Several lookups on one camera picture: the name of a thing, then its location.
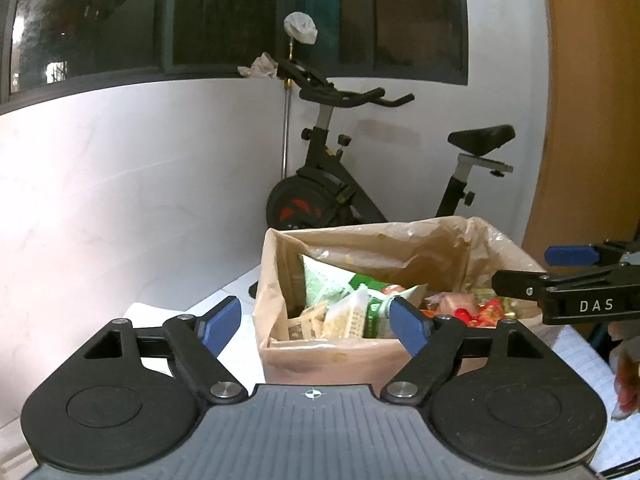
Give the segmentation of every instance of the window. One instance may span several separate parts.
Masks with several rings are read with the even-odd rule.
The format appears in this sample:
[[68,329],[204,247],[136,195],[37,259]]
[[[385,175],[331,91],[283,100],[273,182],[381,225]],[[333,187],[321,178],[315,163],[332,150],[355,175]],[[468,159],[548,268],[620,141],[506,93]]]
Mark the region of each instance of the window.
[[238,65],[276,50],[276,0],[175,0],[173,63]]
[[18,0],[11,92],[156,64],[155,0]]
[[296,56],[329,75],[466,84],[465,0],[0,0],[13,29],[10,40],[0,32],[0,103],[125,75],[237,76],[262,52],[286,54],[282,20],[293,10],[319,29]]
[[296,0],[319,29],[302,59],[330,73],[466,83],[465,0]]

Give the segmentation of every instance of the dark window glass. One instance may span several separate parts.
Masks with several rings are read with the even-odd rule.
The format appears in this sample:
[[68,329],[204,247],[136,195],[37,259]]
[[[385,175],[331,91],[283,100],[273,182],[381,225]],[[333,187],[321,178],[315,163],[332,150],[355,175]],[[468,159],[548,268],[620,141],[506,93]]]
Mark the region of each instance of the dark window glass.
[[149,67],[156,0],[18,0],[11,90]]
[[460,0],[375,0],[376,65],[460,65],[460,7]]
[[463,0],[296,0],[318,26],[297,56],[330,73],[466,79]]
[[296,0],[296,10],[309,14],[318,28],[313,46],[298,46],[296,55],[329,72],[341,64],[367,62],[372,43],[371,0]]
[[275,52],[276,0],[175,0],[175,64],[251,63]]

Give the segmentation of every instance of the white wall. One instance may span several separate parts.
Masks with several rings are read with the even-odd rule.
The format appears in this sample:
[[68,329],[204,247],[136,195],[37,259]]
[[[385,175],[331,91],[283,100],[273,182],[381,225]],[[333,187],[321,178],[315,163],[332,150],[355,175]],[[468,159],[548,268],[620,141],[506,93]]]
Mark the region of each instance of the white wall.
[[[338,88],[364,91],[382,86],[389,98],[413,92],[416,100],[393,109],[366,105],[335,110],[330,142],[353,137],[344,165],[391,220],[430,218],[442,198],[459,152],[447,143],[456,130],[510,123],[516,139],[491,158],[515,167],[499,179],[474,169],[471,208],[518,243],[522,241],[536,189],[546,127],[548,33],[545,0],[467,0],[468,86],[431,82],[339,78]],[[318,106],[294,98],[290,170],[302,165],[303,127],[316,121]]]
[[131,303],[185,309],[259,261],[282,96],[175,81],[0,116],[0,426]]

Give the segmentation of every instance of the trash bag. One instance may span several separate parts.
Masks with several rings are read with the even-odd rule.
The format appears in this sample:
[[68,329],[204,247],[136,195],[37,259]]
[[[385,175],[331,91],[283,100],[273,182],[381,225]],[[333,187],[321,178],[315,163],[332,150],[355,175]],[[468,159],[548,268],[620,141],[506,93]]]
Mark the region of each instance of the trash bag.
[[[498,269],[544,269],[479,218],[436,218],[327,229],[267,231],[254,311],[258,352],[268,383],[372,384],[378,392],[409,360],[397,339],[289,340],[287,319],[305,305],[300,254],[405,288],[434,292],[485,288]],[[537,304],[518,318],[542,323]]]

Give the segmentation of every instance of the blue gripper pad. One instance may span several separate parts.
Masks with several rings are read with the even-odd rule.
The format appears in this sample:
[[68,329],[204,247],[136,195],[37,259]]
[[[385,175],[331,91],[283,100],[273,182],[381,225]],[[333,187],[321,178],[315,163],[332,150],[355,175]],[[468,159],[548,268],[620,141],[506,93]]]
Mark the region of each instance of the blue gripper pad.
[[433,321],[404,298],[395,298],[389,306],[389,323],[402,346],[414,357],[429,342]]
[[235,296],[228,296],[199,318],[196,327],[198,338],[213,355],[218,357],[238,331],[241,321],[240,300]]
[[551,246],[545,261],[553,267],[589,267],[600,261],[600,255],[590,245]]

